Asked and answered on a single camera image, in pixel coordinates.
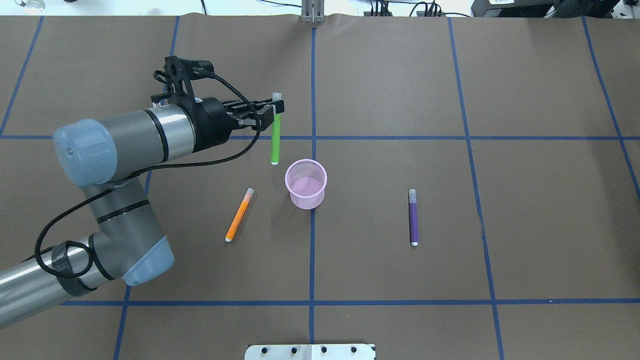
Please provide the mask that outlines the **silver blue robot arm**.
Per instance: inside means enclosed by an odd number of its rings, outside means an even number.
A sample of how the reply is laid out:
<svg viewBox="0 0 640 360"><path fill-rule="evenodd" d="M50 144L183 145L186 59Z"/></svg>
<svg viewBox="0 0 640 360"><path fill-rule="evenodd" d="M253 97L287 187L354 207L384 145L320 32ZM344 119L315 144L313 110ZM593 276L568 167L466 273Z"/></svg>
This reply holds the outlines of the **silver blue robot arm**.
<svg viewBox="0 0 640 360"><path fill-rule="evenodd" d="M250 105L185 97L57 129L55 153L86 199L44 227L31 256L1 273L2 328L110 281L134 287L168 271L175 257L139 177L178 168L173 160L222 145L235 130L263 132L284 111L275 97ZM55 223L86 206L97 232L43 248Z"/></svg>

